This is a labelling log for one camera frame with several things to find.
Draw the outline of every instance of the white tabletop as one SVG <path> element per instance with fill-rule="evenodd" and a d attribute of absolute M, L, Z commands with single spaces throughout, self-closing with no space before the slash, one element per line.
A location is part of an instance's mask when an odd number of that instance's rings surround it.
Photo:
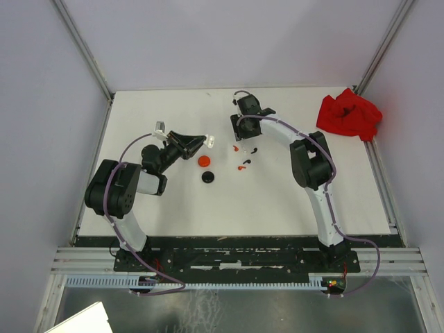
<path fill-rule="evenodd" d="M 250 89 L 263 108 L 274 109 L 283 120 L 305 133 L 316 130 L 322 100 L 336 97 L 344 87 Z M 133 211 L 149 236 L 264 236 L 316 234 L 316 220 L 305 190 L 291 173 L 288 149 L 261 135 L 234 140 L 230 115 L 234 89 L 151 90 L 117 92 L 99 154 L 99 162 L 118 160 L 134 138 L 164 121 L 166 131 L 184 135 L 211 134 L 213 149 L 202 147 L 192 159 L 179 159 L 164 174 L 166 191 L 160 197 L 137 194 Z M 336 209 L 348 234 L 389 234 L 382 202 L 364 144 L 358 137 L 325 133 L 338 175 L 333 182 Z M 128 162 L 141 162 L 153 137 L 137 142 L 126 154 Z M 240 149 L 235 152 L 233 145 Z M 251 155 L 254 147 L 258 152 Z M 201 155 L 209 167 L 198 166 Z M 250 159 L 247 169 L 238 170 Z M 205 184 L 204 171 L 215 180 Z M 108 223 L 86 209 L 80 236 L 113 235 Z"/>

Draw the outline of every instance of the red towel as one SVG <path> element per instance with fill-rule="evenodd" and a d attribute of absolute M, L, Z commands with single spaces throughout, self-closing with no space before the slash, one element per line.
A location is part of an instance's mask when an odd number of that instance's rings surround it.
<path fill-rule="evenodd" d="M 362 141 L 371 141 L 377 133 L 375 125 L 381 120 L 382 113 L 374 104 L 347 88 L 336 100 L 330 95 L 324 98 L 316 126 L 330 133 L 359 135 Z"/>

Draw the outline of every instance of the white wall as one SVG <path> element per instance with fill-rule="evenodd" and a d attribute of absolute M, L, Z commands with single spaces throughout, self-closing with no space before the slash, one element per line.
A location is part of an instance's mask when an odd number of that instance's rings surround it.
<path fill-rule="evenodd" d="M 0 330 L 29 333 L 77 217 L 106 100 L 50 1 L 4 1 L 0 45 Z"/>
<path fill-rule="evenodd" d="M 444 309 L 444 1 L 422 0 L 364 97 L 384 114 L 382 161 Z"/>
<path fill-rule="evenodd" d="M 117 90 L 356 85 L 400 0 L 65 0 Z"/>

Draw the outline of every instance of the red bottle cap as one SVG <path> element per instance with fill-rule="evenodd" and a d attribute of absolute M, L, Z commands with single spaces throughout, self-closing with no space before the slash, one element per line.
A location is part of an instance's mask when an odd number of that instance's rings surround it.
<path fill-rule="evenodd" d="M 197 163 L 199 163 L 199 165 L 203 168 L 206 168 L 210 165 L 211 160 L 208 156 L 204 155 L 204 156 L 200 156 Z"/>

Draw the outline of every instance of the black bottle cap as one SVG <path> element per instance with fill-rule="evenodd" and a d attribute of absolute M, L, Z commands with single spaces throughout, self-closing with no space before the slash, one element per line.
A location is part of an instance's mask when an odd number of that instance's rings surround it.
<path fill-rule="evenodd" d="M 211 171 L 206 171 L 202 173 L 202 180 L 203 182 L 210 184 L 214 180 L 214 173 L 212 173 Z"/>

